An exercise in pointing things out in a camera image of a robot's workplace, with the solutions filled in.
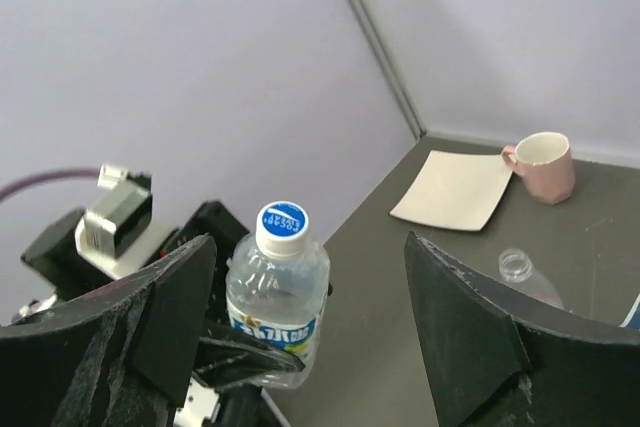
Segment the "dark table surface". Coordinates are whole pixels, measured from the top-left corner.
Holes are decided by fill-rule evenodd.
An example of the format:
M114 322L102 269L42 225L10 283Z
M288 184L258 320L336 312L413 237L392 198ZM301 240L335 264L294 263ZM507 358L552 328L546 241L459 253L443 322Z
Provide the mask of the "dark table surface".
M299 390L273 393L293 427L437 427L404 268L410 231L492 277L498 255L521 248L584 317L619 324L638 295L640 170L577 162L575 193L556 206L514 176L481 232L445 231L388 214L432 149L498 153L423 138L328 241L335 291L314 370Z

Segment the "plastic bottle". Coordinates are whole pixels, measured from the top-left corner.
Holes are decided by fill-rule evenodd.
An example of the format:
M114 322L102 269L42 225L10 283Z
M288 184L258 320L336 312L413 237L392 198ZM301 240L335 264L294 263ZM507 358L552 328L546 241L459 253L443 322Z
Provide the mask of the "plastic bottle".
M564 309L562 299L553 284L536 270L529 256L522 250L505 250L498 257L498 265L504 284L529 297L558 309Z
M273 202L229 261L227 307L231 325L295 353L296 374L269 374L254 383L294 389L309 376L329 287L329 256L309 237L309 217L299 205Z

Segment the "mug rim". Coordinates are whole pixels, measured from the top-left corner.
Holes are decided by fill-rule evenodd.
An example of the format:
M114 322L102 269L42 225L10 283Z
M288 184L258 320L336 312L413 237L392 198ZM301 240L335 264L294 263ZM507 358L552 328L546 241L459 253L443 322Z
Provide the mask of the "mug rim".
M522 160L522 158L518 155L518 149L525 143L525 142L530 142L538 137L559 137L561 138L564 143L565 143L565 148L562 151L561 154L555 156L553 159L551 160L545 160L544 162L527 162L526 160ZM550 164L552 162L555 162L558 159L561 159L562 157L564 157L565 155L567 155L567 152L569 152L571 148L571 145L569 144L569 138L560 133L560 132L552 132L552 131L544 131L544 132L536 132L534 134L528 135L527 137L525 137L524 139L522 139L520 142L518 142L518 144L516 145L515 151L514 151L514 155L516 157L516 160L518 162L522 162L524 164L529 164L529 165L547 165Z

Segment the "mug handle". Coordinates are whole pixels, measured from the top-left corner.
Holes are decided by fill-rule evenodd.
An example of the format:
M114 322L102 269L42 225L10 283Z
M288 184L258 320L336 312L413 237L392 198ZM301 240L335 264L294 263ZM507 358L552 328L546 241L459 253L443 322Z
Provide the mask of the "mug handle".
M522 177L524 172L522 171L521 166L518 165L518 162L516 162L512 158L512 156L515 155L515 153L516 153L516 146L515 145L507 145L507 146L505 146L504 149L502 149L502 152L500 153L500 155L502 156L502 160L504 160L504 163L507 165L507 167L509 167L511 170L513 170L513 172L516 175Z

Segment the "mug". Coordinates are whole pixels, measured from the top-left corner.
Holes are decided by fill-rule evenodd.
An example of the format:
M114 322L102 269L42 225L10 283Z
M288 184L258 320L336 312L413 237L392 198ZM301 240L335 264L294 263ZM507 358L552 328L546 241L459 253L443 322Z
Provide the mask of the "mug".
M502 149L502 159L522 177L534 199L553 205L571 197L576 174L565 135L557 132L530 135L518 145Z

